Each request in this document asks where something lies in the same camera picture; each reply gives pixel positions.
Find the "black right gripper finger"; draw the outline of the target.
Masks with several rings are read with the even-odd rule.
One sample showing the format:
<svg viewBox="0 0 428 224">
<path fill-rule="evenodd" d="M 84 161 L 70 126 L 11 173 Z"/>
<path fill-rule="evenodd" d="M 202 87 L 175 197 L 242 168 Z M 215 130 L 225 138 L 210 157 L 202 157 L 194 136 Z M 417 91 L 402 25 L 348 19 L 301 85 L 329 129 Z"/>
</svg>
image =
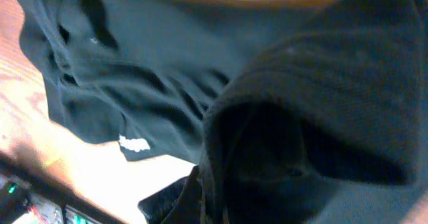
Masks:
<svg viewBox="0 0 428 224">
<path fill-rule="evenodd" d="M 200 224 L 202 201 L 199 167 L 157 193 L 141 200 L 138 209 L 148 224 Z"/>
</svg>

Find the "black t-shirt white logo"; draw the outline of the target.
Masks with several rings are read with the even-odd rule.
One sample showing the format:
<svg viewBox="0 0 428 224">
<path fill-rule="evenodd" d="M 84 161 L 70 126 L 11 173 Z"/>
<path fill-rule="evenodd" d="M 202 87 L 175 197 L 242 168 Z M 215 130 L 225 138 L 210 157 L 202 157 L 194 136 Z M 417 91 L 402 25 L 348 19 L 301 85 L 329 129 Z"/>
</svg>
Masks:
<svg viewBox="0 0 428 224">
<path fill-rule="evenodd" d="M 49 118 L 199 167 L 201 223 L 398 223 L 427 190 L 427 0 L 17 0 Z"/>
</svg>

